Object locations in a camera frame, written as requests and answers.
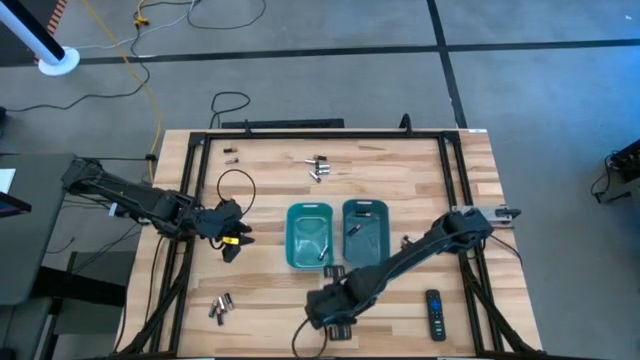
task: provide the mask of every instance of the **white stand base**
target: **white stand base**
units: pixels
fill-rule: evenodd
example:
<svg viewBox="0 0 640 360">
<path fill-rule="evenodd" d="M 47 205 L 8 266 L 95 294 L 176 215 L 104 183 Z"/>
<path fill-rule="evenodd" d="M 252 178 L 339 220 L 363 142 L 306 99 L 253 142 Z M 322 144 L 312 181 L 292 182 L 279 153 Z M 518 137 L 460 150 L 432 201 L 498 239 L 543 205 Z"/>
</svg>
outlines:
<svg viewBox="0 0 640 360">
<path fill-rule="evenodd" d="M 56 65 L 47 64 L 42 60 L 38 61 L 38 69 L 40 69 L 40 72 L 48 76 L 61 76 L 70 73 L 71 70 L 78 66 L 80 63 L 80 53 L 78 53 L 78 50 L 66 46 L 62 48 L 64 49 L 64 58 Z"/>
</svg>

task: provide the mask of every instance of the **yellow object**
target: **yellow object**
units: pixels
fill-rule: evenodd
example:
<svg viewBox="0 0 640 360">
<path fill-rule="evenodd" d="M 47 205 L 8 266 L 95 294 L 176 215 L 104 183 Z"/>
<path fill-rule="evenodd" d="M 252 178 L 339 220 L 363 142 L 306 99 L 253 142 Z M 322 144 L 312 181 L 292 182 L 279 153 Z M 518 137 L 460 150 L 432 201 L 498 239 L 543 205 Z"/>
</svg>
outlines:
<svg viewBox="0 0 640 360">
<path fill-rule="evenodd" d="M 80 0 L 80 1 L 82 1 L 84 6 L 87 8 L 87 11 L 89 11 L 89 14 L 91 14 L 93 19 L 98 23 L 98 25 L 100 25 L 102 30 L 104 30 L 104 32 L 107 34 L 109 39 L 111 39 L 113 44 L 116 46 L 116 49 L 120 53 L 120 56 L 122 56 L 122 59 L 127 65 L 127 70 L 129 70 L 131 75 L 140 83 L 140 85 L 144 88 L 144 91 L 147 93 L 147 95 L 149 95 L 149 100 L 151 101 L 151 106 L 153 107 L 153 111 L 155 112 L 155 116 L 156 116 L 156 136 L 153 139 L 153 144 L 151 145 L 151 151 L 150 151 L 150 153 L 153 154 L 155 153 L 156 147 L 158 146 L 158 140 L 160 139 L 160 132 L 162 131 L 162 111 L 160 110 L 160 106 L 158 106 L 158 102 L 156 101 L 156 98 L 151 93 L 151 89 L 149 88 L 149 86 L 147 86 L 144 80 L 142 80 L 140 76 L 138 76 L 138 74 L 136 73 L 135 69 L 127 59 L 127 54 L 125 54 L 124 51 L 122 51 L 122 49 L 120 48 L 120 45 L 118 45 L 118 40 L 116 40 L 116 37 L 113 36 L 113 34 L 111 33 L 107 25 L 105 25 L 102 19 L 100 19 L 100 16 L 96 14 L 95 10 L 93 10 L 93 8 L 91 7 L 91 5 L 89 5 L 87 0 Z M 144 0 L 140 1 L 140 4 L 138 4 L 138 12 L 140 11 L 140 5 L 142 5 L 143 2 Z M 149 160 L 148 164 L 149 164 L 149 179 L 151 180 L 151 183 L 153 183 L 153 162 Z"/>
<path fill-rule="evenodd" d="M 142 4 L 147 1 L 147 0 L 140 0 L 140 2 L 138 3 L 138 11 L 136 12 L 136 20 L 133 22 L 136 26 L 147 26 L 149 25 L 149 19 L 147 19 L 146 17 L 142 16 L 142 9 L 140 9 L 140 7 L 142 6 Z"/>
<path fill-rule="evenodd" d="M 229 245 L 238 245 L 240 244 L 240 239 L 224 236 L 222 242 Z"/>
</svg>

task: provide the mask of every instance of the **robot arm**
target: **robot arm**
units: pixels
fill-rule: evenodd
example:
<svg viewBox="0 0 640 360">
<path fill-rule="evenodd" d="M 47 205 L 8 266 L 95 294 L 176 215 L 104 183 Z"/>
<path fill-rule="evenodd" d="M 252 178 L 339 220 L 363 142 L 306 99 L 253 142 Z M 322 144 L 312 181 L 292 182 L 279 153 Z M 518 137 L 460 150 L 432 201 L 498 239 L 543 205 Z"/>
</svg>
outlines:
<svg viewBox="0 0 640 360">
<path fill-rule="evenodd" d="M 160 235 L 174 240 L 191 236 L 238 239 L 223 243 L 223 258 L 231 262 L 240 246 L 253 242 L 244 236 L 251 227 L 240 222 L 242 210 L 233 200 L 205 209 L 191 196 L 173 190 L 152 188 L 106 172 L 96 160 L 75 159 L 62 177 L 64 189 L 72 195 L 98 195 L 112 201 L 135 221 L 147 219 Z"/>
<path fill-rule="evenodd" d="M 355 324 L 355 317 L 375 304 L 389 281 L 434 254 L 466 252 L 492 232 L 491 224 L 476 209 L 465 214 L 445 214 L 433 223 L 422 239 L 407 242 L 400 252 L 379 265 L 355 269 L 322 290 L 307 292 L 305 312 L 309 321 L 315 329 L 333 324 Z"/>
</svg>

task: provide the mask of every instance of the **remote control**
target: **remote control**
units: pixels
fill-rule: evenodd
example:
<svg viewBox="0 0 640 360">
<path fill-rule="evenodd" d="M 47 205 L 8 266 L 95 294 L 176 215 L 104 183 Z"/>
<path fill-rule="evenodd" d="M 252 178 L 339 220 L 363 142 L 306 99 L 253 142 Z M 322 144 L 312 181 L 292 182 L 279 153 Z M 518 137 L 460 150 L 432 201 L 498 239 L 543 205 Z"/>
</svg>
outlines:
<svg viewBox="0 0 640 360">
<path fill-rule="evenodd" d="M 442 301 L 440 292 L 435 289 L 427 290 L 427 310 L 429 313 L 429 330 L 433 341 L 444 341 L 444 317 L 442 316 Z"/>
</svg>

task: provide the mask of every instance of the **teal tray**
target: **teal tray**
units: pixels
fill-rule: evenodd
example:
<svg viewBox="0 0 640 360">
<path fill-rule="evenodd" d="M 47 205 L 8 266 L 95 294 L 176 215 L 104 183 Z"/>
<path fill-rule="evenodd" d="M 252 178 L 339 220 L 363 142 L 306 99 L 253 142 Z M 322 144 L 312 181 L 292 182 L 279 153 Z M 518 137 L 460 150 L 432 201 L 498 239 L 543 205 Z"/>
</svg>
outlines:
<svg viewBox="0 0 640 360">
<path fill-rule="evenodd" d="M 333 265 L 333 209 L 324 203 L 299 203 L 287 211 L 285 251 L 296 269 Z M 318 257 L 327 246 L 322 260 Z"/>
<path fill-rule="evenodd" d="M 368 212 L 370 217 L 357 217 Z M 389 258 L 389 208 L 380 200 L 348 200 L 342 205 L 342 244 L 344 259 L 353 267 L 376 265 Z M 360 230 L 347 233 L 354 226 Z"/>
</svg>

